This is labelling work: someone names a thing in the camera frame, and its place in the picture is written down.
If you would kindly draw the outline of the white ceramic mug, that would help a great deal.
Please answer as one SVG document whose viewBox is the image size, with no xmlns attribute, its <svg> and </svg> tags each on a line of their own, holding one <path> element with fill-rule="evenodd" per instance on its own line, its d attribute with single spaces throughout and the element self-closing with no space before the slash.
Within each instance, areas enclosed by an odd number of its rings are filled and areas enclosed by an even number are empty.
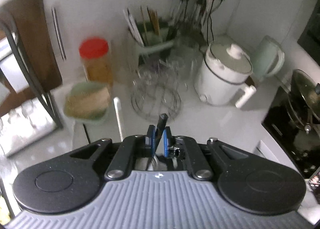
<svg viewBox="0 0 320 229">
<path fill-rule="evenodd" d="M 136 159 L 134 170 L 140 171 L 181 171 L 183 162 L 176 158 L 166 158 L 164 155 L 154 157 L 141 157 Z"/>
</svg>

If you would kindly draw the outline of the white electric cooker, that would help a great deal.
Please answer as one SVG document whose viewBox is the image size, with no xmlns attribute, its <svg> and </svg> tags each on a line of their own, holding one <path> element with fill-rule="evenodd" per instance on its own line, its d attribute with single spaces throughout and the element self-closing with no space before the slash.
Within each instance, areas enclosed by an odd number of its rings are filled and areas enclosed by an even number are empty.
<svg viewBox="0 0 320 229">
<path fill-rule="evenodd" d="M 252 73 L 250 58 L 240 46 L 212 42 L 195 77 L 195 91 L 201 102 L 214 106 L 228 104 L 242 91 L 235 102 L 240 109 L 256 93 L 254 85 L 245 83 Z"/>
</svg>

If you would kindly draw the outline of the green electric kettle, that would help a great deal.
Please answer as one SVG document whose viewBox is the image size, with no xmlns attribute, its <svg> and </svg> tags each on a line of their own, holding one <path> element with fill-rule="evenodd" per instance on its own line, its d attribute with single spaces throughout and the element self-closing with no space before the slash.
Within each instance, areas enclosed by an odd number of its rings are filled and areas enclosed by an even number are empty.
<svg viewBox="0 0 320 229">
<path fill-rule="evenodd" d="M 280 44 L 266 35 L 251 55 L 253 74 L 259 82 L 262 82 L 277 74 L 284 61 L 285 53 Z"/>
</svg>

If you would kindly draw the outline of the red-lid plastic jar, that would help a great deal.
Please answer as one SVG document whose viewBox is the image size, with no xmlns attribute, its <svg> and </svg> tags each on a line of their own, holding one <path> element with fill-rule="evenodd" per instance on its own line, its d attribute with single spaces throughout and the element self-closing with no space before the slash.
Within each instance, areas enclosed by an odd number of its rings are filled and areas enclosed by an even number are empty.
<svg viewBox="0 0 320 229">
<path fill-rule="evenodd" d="M 108 42 L 101 37 L 90 37 L 79 47 L 79 55 L 89 81 L 113 86 L 111 57 Z"/>
</svg>

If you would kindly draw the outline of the black dish rack shelf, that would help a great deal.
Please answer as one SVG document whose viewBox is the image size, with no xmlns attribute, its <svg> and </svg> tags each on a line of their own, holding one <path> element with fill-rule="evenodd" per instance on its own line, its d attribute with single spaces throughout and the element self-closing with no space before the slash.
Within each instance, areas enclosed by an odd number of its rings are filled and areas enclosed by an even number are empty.
<svg viewBox="0 0 320 229">
<path fill-rule="evenodd" d="M 4 35 L 1 38 L 1 74 L 3 74 L 3 77 L 12 88 L 12 92 L 9 92 L 8 89 L 1 90 L 1 102 L 3 103 L 5 99 L 11 98 L 13 93 L 29 90 L 32 93 L 31 98 L 17 100 L 16 104 L 9 111 L 16 109 L 28 100 L 37 98 L 56 123 L 57 128 L 54 131 L 61 129 L 63 124 L 53 102 L 52 95 L 50 92 L 45 92 L 41 86 L 31 63 L 27 60 L 27 54 L 16 22 L 13 16 L 5 9 L 1 9 L 1 33 Z"/>
</svg>

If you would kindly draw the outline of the white drip tray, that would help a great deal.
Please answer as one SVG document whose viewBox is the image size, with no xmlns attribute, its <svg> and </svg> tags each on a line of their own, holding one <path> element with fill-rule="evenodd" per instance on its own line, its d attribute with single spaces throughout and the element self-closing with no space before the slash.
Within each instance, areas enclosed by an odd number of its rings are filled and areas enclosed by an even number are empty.
<svg viewBox="0 0 320 229">
<path fill-rule="evenodd" d="M 1 117 L 1 150 L 9 157 L 57 128 L 56 123 L 34 98 Z"/>
</svg>

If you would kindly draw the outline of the black induction stove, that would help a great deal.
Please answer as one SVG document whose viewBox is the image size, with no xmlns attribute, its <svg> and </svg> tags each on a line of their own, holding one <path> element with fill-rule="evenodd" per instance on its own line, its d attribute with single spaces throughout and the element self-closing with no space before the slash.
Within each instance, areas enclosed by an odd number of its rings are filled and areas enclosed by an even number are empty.
<svg viewBox="0 0 320 229">
<path fill-rule="evenodd" d="M 262 121 L 262 126 L 287 154 L 305 179 L 319 169 L 319 131 L 306 132 L 289 112 L 288 93 L 280 86 Z"/>
</svg>

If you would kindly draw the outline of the white black chopstick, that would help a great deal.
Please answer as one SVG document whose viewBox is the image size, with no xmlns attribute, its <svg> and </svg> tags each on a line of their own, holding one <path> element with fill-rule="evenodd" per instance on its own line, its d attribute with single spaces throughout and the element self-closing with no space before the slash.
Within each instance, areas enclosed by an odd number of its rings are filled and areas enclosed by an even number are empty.
<svg viewBox="0 0 320 229">
<path fill-rule="evenodd" d="M 165 130 L 165 126 L 167 124 L 168 115 L 166 113 L 161 113 L 159 115 L 159 119 L 157 122 L 157 127 L 155 129 L 155 135 L 153 136 L 152 141 L 152 157 L 148 159 L 148 164 L 146 166 L 146 170 L 148 170 L 149 166 L 151 165 L 152 161 L 156 161 L 156 150 L 158 148 L 158 145 L 161 141 L 163 131 Z"/>
</svg>

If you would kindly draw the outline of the green white utensil caddy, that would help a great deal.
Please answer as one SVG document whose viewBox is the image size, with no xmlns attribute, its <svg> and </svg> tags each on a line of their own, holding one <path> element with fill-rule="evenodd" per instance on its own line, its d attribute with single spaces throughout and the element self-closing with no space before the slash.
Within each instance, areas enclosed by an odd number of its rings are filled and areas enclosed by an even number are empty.
<svg viewBox="0 0 320 229">
<path fill-rule="evenodd" d="M 156 10 L 146 8 L 147 16 L 141 9 L 142 21 L 137 22 L 129 9 L 124 9 L 124 18 L 133 39 L 132 50 L 137 56 L 150 55 L 170 49 L 177 35 L 177 29 L 159 17 Z"/>
</svg>

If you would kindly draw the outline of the green basket of sticks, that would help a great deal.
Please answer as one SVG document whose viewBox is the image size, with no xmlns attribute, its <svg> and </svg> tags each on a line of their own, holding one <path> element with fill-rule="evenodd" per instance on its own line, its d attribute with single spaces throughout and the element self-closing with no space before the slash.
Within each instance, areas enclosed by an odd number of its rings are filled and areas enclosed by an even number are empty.
<svg viewBox="0 0 320 229">
<path fill-rule="evenodd" d="M 106 83 L 84 81 L 74 84 L 65 96 L 63 113 L 83 124 L 102 124 L 111 107 L 111 91 Z"/>
</svg>

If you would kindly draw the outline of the wok with glass lid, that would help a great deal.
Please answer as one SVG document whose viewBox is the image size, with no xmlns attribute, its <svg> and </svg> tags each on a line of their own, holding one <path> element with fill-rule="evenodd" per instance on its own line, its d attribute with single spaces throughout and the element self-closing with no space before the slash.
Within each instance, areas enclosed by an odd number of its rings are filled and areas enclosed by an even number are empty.
<svg viewBox="0 0 320 229">
<path fill-rule="evenodd" d="M 291 121 L 305 133 L 319 125 L 319 83 L 300 69 L 292 73 L 287 109 Z"/>
</svg>

